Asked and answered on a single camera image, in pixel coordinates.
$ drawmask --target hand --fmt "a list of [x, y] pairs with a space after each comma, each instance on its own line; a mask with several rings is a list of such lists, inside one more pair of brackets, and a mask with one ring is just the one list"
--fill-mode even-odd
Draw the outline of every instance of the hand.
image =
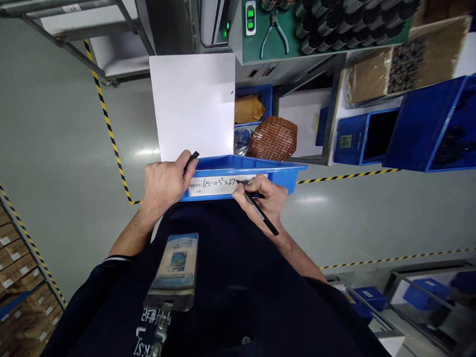
[[245, 211], [248, 217], [270, 238], [273, 238], [274, 235], [246, 199], [244, 195], [245, 190], [248, 192], [258, 192], [264, 196], [264, 198], [255, 198], [254, 200], [274, 227], [276, 227], [280, 236], [284, 234], [286, 231], [281, 225], [279, 214], [286, 201], [286, 197], [288, 197], [288, 190], [285, 187], [275, 185], [263, 175], [257, 175], [248, 181], [246, 185], [239, 183], [233, 192], [233, 198], [238, 202], [243, 211]]
[[193, 159], [187, 171], [183, 171], [190, 155], [190, 151], [184, 150], [175, 162], [153, 163], [145, 167], [145, 194], [139, 212], [148, 220], [157, 222], [188, 189], [198, 164], [198, 159]]

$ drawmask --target wicker basket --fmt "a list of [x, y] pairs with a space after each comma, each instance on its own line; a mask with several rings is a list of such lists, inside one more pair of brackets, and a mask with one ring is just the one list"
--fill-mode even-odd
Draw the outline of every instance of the wicker basket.
[[298, 126], [280, 117], [266, 117], [256, 128], [247, 156], [286, 161], [296, 151]]

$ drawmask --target id badge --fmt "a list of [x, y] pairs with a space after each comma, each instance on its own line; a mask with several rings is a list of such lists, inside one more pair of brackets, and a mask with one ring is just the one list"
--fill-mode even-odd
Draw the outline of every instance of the id badge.
[[188, 311], [193, 306], [197, 270], [198, 233], [172, 235], [155, 274], [144, 307], [157, 309], [172, 303], [172, 310]]

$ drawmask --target badge holder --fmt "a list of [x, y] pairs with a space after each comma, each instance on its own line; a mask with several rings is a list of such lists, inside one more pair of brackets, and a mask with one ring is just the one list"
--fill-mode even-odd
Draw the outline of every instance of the badge holder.
[[173, 235], [167, 240], [144, 307], [160, 310], [151, 356], [159, 357], [167, 338], [172, 311], [189, 311], [195, 297], [198, 233]]

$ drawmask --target pen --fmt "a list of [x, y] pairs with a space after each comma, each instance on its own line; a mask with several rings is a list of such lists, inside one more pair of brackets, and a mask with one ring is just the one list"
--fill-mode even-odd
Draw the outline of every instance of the pen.
[[200, 155], [198, 152], [194, 152], [193, 154], [190, 155], [190, 159], [188, 159], [187, 163], [185, 164], [185, 167], [184, 167], [184, 171], [187, 171], [187, 167], [188, 167], [188, 164], [190, 164], [190, 161], [192, 161], [193, 159], [196, 159], [198, 157], [198, 155]]
[[[243, 183], [245, 184], [245, 182], [243, 181], [240, 181], [240, 180], [237, 180], [238, 183]], [[256, 202], [254, 201], [253, 197], [251, 196], [251, 194], [249, 194], [246, 190], [244, 191], [244, 196], [246, 197], [246, 199], [248, 200], [248, 202], [253, 206], [254, 210], [256, 211], [256, 213], [258, 214], [258, 216], [263, 220], [264, 224], [269, 228], [269, 230], [271, 231], [272, 234], [274, 234], [275, 236], [278, 236], [279, 235], [279, 232], [278, 230], [273, 226], [273, 224], [271, 223], [271, 221], [268, 219], [268, 217], [266, 217], [266, 215], [264, 214], [264, 212], [261, 210], [261, 208], [259, 208], [259, 206], [256, 204]]]

